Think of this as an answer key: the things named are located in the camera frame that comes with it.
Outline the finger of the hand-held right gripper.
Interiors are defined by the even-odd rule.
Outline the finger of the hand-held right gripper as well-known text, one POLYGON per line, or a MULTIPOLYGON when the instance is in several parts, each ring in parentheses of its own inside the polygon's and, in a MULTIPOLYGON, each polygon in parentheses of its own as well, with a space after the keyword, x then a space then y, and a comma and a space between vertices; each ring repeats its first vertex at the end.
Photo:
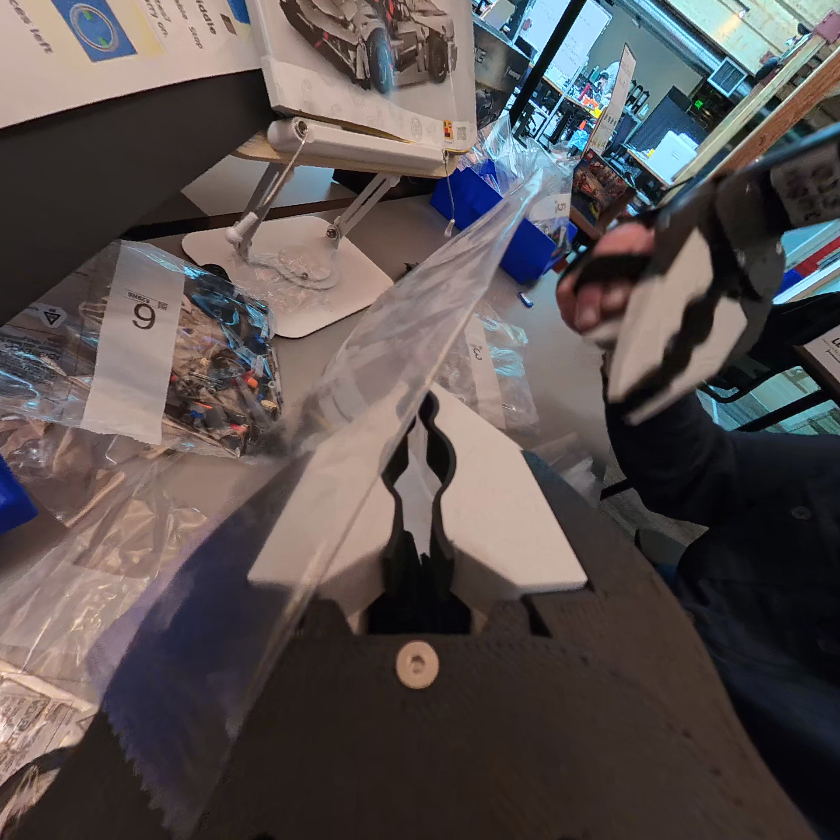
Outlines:
POLYGON ((708 339, 718 306, 711 251, 697 229, 668 268, 633 291, 607 374, 611 404, 671 404, 704 376, 695 351, 708 339))
POLYGON ((674 374, 666 385, 659 387, 653 396, 643 399, 640 407, 628 411, 625 414, 626 422, 646 422, 682 397, 693 393, 698 385, 718 373, 741 339, 747 324, 748 320, 740 305, 718 305, 708 337, 690 352, 685 368, 674 374))

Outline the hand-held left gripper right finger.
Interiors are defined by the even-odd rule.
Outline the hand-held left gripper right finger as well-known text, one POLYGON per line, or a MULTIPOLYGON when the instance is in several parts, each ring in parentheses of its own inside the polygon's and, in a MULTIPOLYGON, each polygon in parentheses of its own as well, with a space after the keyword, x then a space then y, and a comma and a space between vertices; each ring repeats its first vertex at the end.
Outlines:
POLYGON ((429 392, 419 409, 418 473, 422 553, 454 633, 479 633, 500 603, 587 586, 522 448, 447 392, 429 392))

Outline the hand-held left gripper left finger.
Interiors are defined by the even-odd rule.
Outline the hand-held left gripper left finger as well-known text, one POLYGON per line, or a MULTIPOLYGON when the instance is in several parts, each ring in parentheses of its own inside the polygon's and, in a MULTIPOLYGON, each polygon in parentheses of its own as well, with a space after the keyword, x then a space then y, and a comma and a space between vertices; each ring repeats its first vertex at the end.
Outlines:
POLYGON ((314 450, 248 572, 248 583, 289 595, 314 586, 357 629, 383 592, 382 554, 396 514, 382 473, 385 450, 405 433, 404 392, 391 392, 314 450))

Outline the large clear bag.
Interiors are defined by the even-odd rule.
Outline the large clear bag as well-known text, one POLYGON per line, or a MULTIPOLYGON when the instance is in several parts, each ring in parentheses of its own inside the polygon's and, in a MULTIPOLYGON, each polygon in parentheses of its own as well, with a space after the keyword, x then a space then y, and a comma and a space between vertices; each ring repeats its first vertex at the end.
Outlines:
POLYGON ((101 712, 163 828, 187 838, 245 718, 552 164, 383 293, 306 394, 279 470, 124 617, 101 712))

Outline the person's right forearm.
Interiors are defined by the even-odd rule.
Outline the person's right forearm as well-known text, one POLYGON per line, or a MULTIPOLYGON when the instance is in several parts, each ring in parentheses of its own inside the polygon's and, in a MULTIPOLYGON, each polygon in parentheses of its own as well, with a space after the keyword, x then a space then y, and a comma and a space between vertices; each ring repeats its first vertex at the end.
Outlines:
POLYGON ((838 578, 838 437, 742 433, 695 395, 639 425, 605 408, 618 465, 645 507, 706 529, 686 562, 774 581, 838 578))

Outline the person's right hand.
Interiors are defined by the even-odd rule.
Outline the person's right hand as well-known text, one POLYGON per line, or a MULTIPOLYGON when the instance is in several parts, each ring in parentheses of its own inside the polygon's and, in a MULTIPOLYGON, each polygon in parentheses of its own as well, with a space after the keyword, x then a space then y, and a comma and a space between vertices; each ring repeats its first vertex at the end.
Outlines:
MULTIPOLYGON (((590 261, 620 256, 624 266, 630 256, 649 257, 654 244, 655 231, 651 227, 626 223, 608 230, 587 254, 590 261)), ((555 298, 563 322, 576 333, 585 335, 603 321, 623 314, 634 288, 634 281, 628 277, 613 275, 576 290, 575 285, 584 266, 580 265, 578 259, 574 265, 577 268, 568 269, 559 280, 555 298)))

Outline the white box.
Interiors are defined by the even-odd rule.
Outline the white box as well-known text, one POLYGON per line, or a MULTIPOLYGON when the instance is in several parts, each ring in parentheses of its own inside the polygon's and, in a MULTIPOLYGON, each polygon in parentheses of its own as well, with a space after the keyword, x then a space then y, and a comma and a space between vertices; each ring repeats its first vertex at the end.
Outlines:
POLYGON ((689 135, 668 131, 654 149, 649 162, 652 169, 667 183, 697 156, 698 143, 689 135))

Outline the colourful toy box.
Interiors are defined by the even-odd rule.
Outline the colourful toy box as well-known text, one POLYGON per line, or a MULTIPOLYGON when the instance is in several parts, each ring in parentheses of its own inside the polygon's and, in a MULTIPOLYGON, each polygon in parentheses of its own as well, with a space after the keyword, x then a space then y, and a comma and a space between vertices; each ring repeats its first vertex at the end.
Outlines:
POLYGON ((594 224, 627 188, 624 179, 600 155, 588 150, 574 169, 572 205, 594 224))

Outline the clear bag with white label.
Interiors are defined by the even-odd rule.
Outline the clear bag with white label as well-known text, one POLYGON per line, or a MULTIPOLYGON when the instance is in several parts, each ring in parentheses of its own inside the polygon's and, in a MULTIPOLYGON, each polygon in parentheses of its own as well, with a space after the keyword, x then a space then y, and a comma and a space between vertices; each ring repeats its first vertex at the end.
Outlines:
POLYGON ((481 129, 477 142, 459 163, 501 198, 525 191, 528 201, 518 234, 533 246, 510 245, 509 256, 533 256, 547 270, 570 241, 575 160, 566 152, 546 150, 533 138, 516 139, 507 113, 481 129))

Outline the white book stand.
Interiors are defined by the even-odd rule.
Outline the white book stand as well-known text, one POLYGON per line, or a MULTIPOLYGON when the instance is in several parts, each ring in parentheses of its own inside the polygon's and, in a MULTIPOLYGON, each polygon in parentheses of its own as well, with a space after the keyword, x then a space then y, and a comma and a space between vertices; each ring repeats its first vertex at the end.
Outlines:
POLYGON ((269 305, 276 336, 289 340, 368 308, 391 288, 390 277, 351 243, 351 229, 403 177, 446 176, 459 156, 443 142, 387 139, 303 117, 274 121, 238 155, 266 163, 245 210, 226 228, 187 234, 182 249, 198 266, 220 266, 236 287, 269 305), (301 165, 373 176, 332 221, 313 215, 270 219, 301 165))

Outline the whiteboard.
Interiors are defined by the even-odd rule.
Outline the whiteboard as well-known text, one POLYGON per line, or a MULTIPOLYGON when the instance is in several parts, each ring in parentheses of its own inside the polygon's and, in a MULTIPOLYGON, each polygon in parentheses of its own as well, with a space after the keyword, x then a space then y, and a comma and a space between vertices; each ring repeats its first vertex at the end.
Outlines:
MULTIPOLYGON (((569 1, 536 1, 525 14, 519 34, 538 55, 547 46, 569 4, 569 1)), ((587 1, 544 76, 559 85, 575 79, 588 66, 595 42, 612 18, 597 2, 587 1)))

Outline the clear bag of tan parts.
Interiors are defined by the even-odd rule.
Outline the clear bag of tan parts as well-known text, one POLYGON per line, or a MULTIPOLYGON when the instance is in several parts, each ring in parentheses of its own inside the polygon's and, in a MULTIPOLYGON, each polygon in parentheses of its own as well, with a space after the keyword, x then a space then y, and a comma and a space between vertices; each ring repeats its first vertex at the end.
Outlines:
POLYGON ((83 679, 100 636, 266 483, 280 452, 200 455, 2 416, 2 456, 38 508, 2 539, 2 660, 83 679))

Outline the white-labelled bag of dark parts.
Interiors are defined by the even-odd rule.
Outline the white-labelled bag of dark parts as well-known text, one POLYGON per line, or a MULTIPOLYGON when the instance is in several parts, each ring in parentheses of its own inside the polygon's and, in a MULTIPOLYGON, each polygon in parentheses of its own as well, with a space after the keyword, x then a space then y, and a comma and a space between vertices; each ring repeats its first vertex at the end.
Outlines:
POLYGON ((115 241, 3 325, 2 412, 253 459, 280 419, 273 338, 223 269, 115 241))

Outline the black display board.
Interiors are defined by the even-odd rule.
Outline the black display board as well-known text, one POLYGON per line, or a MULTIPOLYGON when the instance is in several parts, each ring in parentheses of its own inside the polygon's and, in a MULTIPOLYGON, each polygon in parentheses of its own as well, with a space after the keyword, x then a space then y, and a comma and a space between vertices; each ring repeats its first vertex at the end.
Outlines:
POLYGON ((274 118, 256 69, 2 129, 2 323, 274 118))

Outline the white printed instruction sheet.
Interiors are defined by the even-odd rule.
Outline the white printed instruction sheet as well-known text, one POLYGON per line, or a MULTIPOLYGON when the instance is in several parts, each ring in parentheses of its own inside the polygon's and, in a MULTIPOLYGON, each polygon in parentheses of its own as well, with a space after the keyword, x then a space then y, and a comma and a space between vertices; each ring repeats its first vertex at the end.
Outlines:
POLYGON ((1 127, 258 63, 244 1, 2 1, 1 127))

